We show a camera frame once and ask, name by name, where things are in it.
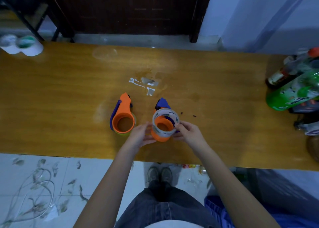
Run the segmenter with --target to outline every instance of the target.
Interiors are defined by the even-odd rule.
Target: red bottle cap
[[[319,57],[319,47],[314,47],[308,51],[308,55],[312,58]]]

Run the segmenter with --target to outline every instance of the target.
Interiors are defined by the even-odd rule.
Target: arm
[[[209,147],[196,125],[181,121],[176,129],[180,133],[176,133],[174,138],[184,140],[201,160],[236,227],[280,228],[268,211]]]
[[[93,192],[73,228],[113,228],[133,159],[139,148],[155,142],[146,135],[149,125],[135,127]]]

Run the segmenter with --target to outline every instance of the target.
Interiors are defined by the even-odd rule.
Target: forearm
[[[194,152],[206,168],[236,227],[280,227],[207,144]]]
[[[124,144],[84,207],[74,228],[113,228],[136,151]]]

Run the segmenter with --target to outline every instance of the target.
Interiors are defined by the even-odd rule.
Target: roll of clear tape
[[[43,51],[43,45],[34,36],[25,36],[17,40],[17,46],[27,56],[36,56]]]
[[[159,137],[169,138],[171,135],[173,135],[175,133],[176,129],[174,128],[171,131],[163,131],[163,130],[159,129],[155,124],[155,119],[160,117],[160,116],[169,117],[169,120],[174,122],[173,126],[175,127],[180,122],[178,114],[171,109],[162,108],[162,109],[157,110],[153,115],[152,128],[153,128],[154,133],[156,133]]]
[[[0,47],[9,54],[19,53],[21,50],[16,45],[17,40],[18,37],[15,35],[4,35],[0,38]]]

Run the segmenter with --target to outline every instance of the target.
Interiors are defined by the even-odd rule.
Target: green bottle
[[[269,107],[284,111],[317,96],[319,96],[319,70],[313,69],[267,95],[266,102]]]

